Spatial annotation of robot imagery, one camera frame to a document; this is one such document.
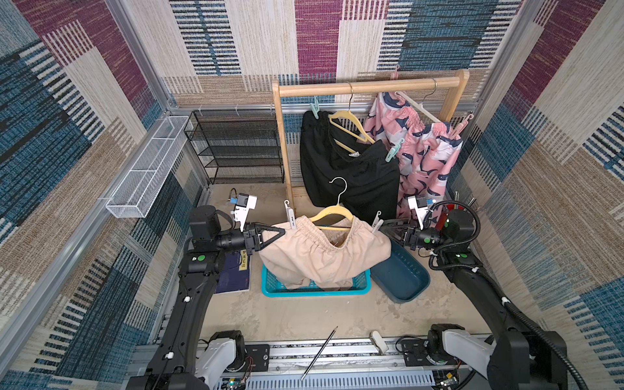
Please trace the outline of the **white clothespin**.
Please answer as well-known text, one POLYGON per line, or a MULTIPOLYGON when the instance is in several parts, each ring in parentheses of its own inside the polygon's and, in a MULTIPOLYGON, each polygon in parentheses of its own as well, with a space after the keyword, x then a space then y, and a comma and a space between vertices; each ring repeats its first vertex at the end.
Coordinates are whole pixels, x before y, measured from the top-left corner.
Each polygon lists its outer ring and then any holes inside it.
POLYGON ((383 225, 383 219, 381 218, 381 211, 377 211, 375 214, 375 219, 372 224, 372 232, 378 232, 380 227, 383 225))
POLYGON ((297 229, 296 216, 295 216, 293 208, 290 207, 290 201, 288 199, 284 200, 284 209, 288 217, 290 228, 292 230, 296 230, 297 229))

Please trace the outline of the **beige shorts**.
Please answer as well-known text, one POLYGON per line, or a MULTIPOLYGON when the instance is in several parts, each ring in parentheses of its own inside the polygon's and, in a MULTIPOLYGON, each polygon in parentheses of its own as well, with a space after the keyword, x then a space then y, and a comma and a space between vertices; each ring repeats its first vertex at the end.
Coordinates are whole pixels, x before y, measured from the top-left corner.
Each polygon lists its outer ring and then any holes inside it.
POLYGON ((335 223, 338 231, 321 229, 305 216, 295 224, 277 224, 284 235, 258 252, 286 289, 302 289, 310 282, 320 289, 347 289, 356 276, 391 256, 390 239, 358 218, 335 223))

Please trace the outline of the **yellow hanger of beige shorts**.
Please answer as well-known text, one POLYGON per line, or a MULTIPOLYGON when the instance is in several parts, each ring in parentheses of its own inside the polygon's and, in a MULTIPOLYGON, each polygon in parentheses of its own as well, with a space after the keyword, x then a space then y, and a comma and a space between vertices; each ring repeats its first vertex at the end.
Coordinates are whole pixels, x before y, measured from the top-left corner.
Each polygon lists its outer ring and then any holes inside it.
POLYGON ((352 228, 354 215, 347 208, 341 205, 341 196, 344 193, 346 193, 348 189, 348 183, 344 177, 337 176, 337 177, 334 177, 330 181, 330 184, 333 184, 336 180, 342 180, 344 182, 344 189, 341 192, 339 192, 337 196, 336 204, 325 207, 318 214, 314 215, 313 217, 310 217, 309 221, 312 223, 316 223, 318 221, 321 221, 322 219, 325 219, 328 216, 339 215, 339 216, 342 216, 344 220, 347 220, 348 222, 350 222, 350 225, 349 226, 317 225, 317 228, 320 230, 325 230, 325 231, 337 231, 337 232, 349 231, 352 228))

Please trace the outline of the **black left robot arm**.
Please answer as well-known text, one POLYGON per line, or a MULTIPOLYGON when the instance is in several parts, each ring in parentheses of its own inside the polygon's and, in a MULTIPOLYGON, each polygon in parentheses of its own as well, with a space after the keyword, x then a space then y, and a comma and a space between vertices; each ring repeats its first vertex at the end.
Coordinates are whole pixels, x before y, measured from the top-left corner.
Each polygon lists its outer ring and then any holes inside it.
POLYGON ((214 206, 192 210, 189 224, 193 248, 179 266, 179 288, 171 317, 145 373, 131 377, 129 389, 213 389, 234 362, 245 365, 245 343, 239 331, 219 333, 209 341, 204 354, 197 355, 206 311, 227 254, 263 250, 283 237, 285 230, 260 223, 224 230, 220 221, 228 218, 214 206))

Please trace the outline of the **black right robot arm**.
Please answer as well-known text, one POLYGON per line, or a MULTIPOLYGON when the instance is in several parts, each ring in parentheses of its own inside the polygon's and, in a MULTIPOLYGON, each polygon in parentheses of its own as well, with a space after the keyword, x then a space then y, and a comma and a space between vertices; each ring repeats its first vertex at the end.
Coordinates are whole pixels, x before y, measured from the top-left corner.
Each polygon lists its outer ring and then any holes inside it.
POLYGON ((381 231, 402 247, 427 250, 429 268, 443 272, 469 298, 493 337, 487 343, 456 324, 434 324, 427 337, 429 359, 461 360, 492 389, 566 389, 569 380, 588 388, 563 338, 525 315, 471 252, 482 227, 478 214, 452 200, 424 212, 421 219, 389 220, 381 231))

